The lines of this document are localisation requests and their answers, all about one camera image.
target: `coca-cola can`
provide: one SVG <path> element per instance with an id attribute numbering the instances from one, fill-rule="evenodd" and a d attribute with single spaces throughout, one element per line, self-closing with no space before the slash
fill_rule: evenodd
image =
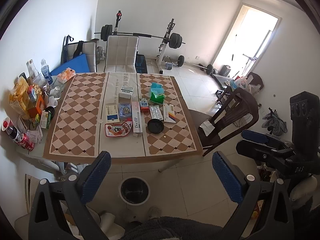
<path id="1" fill-rule="evenodd" d="M 27 149 L 28 151 L 32 151 L 35 147 L 35 143 L 30 140 L 28 135 L 25 133 L 20 133 L 18 137 L 19 144 L 22 148 Z"/>

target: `green packet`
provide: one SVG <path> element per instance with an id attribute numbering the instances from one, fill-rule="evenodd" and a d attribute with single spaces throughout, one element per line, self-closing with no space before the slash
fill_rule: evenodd
<path id="1" fill-rule="evenodd" d="M 163 104 L 164 101 L 164 89 L 150 89 L 150 101 L 157 103 L 157 104 Z"/>

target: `orange box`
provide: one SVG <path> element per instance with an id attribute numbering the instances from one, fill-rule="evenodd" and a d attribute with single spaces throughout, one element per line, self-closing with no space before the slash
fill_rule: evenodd
<path id="1" fill-rule="evenodd" d="M 36 102 L 29 102 L 27 111 L 31 118 L 35 118 L 37 114 L 41 115 L 42 111 L 46 108 L 42 95 L 37 96 Z"/>

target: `silver screw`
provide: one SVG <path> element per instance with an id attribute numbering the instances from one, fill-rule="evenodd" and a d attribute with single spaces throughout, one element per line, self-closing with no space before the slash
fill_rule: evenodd
<path id="1" fill-rule="evenodd" d="M 70 181 L 75 181 L 77 179 L 77 175 L 70 175 L 69 180 Z"/>
<path id="2" fill-rule="evenodd" d="M 283 179 L 277 179 L 278 184 L 282 185 L 283 184 Z"/>
<path id="3" fill-rule="evenodd" d="M 247 175 L 247 180 L 248 181 L 254 181 L 255 177 L 253 175 Z"/>
<path id="4" fill-rule="evenodd" d="M 47 180 L 46 179 L 41 179 L 41 181 L 40 181 L 40 184 L 41 185 L 44 185 L 44 184 L 46 184 L 47 183 Z"/>

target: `trash bin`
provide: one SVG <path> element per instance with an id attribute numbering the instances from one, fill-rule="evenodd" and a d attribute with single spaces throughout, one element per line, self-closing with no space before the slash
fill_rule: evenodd
<path id="1" fill-rule="evenodd" d="M 139 206 L 148 200 L 150 187 L 142 178 L 135 176 L 128 177 L 120 183 L 119 195 L 127 204 Z"/>

